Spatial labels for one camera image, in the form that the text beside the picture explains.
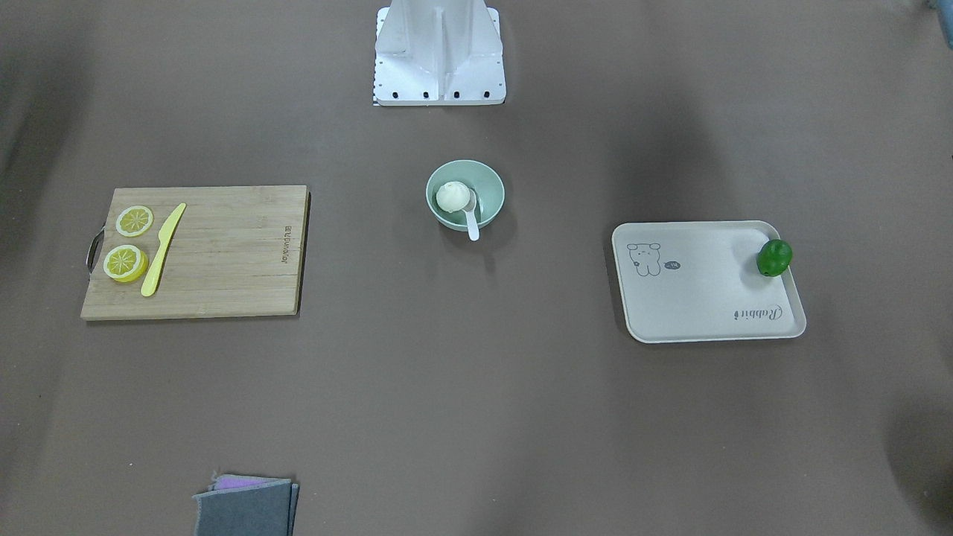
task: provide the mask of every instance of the white tray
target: white tray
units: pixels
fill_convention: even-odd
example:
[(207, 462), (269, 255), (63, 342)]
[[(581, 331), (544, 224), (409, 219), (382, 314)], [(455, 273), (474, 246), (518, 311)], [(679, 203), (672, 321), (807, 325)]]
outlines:
[(623, 223), (612, 234), (629, 333), (642, 342), (791, 339), (807, 318), (791, 270), (758, 272), (763, 221)]

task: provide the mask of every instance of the yellow lemon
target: yellow lemon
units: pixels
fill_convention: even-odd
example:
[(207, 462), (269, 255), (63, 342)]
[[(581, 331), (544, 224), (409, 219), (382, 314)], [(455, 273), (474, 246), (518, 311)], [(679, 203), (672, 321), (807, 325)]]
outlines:
[(120, 283), (141, 278), (148, 267), (146, 252), (130, 244), (112, 248), (103, 259), (103, 271)]
[(123, 237), (138, 237), (152, 227), (152, 211), (136, 205), (122, 211), (116, 219), (116, 232)]

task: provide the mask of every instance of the lime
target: lime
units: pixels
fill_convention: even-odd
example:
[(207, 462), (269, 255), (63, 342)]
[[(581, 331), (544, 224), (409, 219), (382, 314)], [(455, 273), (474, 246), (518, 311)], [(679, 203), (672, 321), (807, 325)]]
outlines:
[(120, 283), (141, 278), (148, 267), (149, 258), (146, 253), (130, 244), (112, 248), (103, 258), (103, 271)]
[(780, 276), (791, 264), (793, 256), (791, 245), (784, 240), (768, 240), (758, 253), (758, 271), (770, 278)]
[(135, 205), (122, 211), (116, 219), (116, 231), (123, 237), (138, 237), (152, 227), (149, 207)]

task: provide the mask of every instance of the bowl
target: bowl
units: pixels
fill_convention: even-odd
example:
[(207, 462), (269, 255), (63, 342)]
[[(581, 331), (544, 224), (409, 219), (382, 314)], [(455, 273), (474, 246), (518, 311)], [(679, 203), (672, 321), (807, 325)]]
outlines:
[(476, 226), (485, 227), (497, 217), (503, 208), (506, 191), (503, 181), (493, 168), (475, 160), (454, 160), (447, 162), (430, 175), (427, 180), (427, 206), (436, 220), (454, 231), (467, 231), (467, 220), (463, 211), (444, 212), (436, 205), (436, 191), (448, 182), (458, 180), (476, 192)]

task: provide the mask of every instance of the white metal base plate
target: white metal base plate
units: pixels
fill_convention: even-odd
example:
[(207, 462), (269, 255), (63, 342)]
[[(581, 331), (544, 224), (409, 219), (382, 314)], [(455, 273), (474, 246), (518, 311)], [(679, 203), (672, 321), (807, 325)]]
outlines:
[[(390, 8), (377, 12), (377, 32)], [(499, 11), (487, 8), (499, 34)], [(448, 75), (447, 94), (440, 95), (436, 76), (411, 68), (407, 58), (376, 54), (374, 65), (375, 106), (480, 106), (506, 100), (502, 56), (473, 56)]]
[(790, 339), (807, 326), (791, 270), (758, 272), (763, 221), (623, 223), (612, 234), (629, 333), (642, 342)]

